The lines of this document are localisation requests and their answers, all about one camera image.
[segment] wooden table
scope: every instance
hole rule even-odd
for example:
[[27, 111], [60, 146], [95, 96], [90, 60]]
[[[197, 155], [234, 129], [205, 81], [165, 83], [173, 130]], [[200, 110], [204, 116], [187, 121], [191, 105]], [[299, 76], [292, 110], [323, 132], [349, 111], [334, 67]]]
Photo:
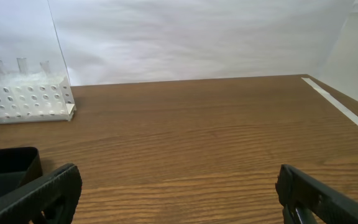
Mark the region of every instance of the wooden table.
[[0, 125], [0, 148], [79, 167], [74, 223], [282, 223], [284, 163], [358, 200], [358, 126], [301, 77], [74, 87], [73, 121]]

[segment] white wall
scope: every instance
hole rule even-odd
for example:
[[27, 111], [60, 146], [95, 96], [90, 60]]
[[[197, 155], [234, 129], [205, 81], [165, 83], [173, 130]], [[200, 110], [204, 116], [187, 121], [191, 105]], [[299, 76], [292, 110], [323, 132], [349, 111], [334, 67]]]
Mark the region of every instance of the white wall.
[[358, 13], [352, 13], [319, 79], [358, 101]]
[[[74, 85], [313, 74], [354, 0], [50, 0]], [[0, 0], [0, 59], [62, 67], [46, 0]]]

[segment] black bin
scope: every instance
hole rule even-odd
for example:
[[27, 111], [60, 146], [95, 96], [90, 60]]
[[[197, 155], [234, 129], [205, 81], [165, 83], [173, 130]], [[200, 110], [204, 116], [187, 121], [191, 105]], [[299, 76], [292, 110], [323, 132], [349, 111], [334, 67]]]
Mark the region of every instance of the black bin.
[[0, 149], [0, 197], [42, 176], [38, 149]]

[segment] white tape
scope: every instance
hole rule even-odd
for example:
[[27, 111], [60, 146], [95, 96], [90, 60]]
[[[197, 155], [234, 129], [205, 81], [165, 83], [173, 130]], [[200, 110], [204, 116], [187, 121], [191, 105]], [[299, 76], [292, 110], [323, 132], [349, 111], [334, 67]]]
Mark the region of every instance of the white tape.
[[358, 116], [347, 109], [342, 103], [336, 100], [331, 94], [323, 90], [319, 85], [313, 82], [310, 78], [302, 78], [307, 84], [312, 86], [318, 93], [320, 93], [324, 98], [326, 98], [332, 105], [334, 105], [339, 111], [346, 115], [350, 120], [352, 120], [356, 125], [358, 125]]

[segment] brown tabletop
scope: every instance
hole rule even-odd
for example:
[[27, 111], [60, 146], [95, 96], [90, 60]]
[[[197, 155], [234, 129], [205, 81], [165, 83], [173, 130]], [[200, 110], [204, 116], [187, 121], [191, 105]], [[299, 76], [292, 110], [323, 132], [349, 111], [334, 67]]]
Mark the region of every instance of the brown tabletop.
[[0, 125], [0, 148], [79, 167], [73, 223], [282, 223], [284, 163], [358, 200], [358, 126], [301, 77], [73, 87], [71, 122]]

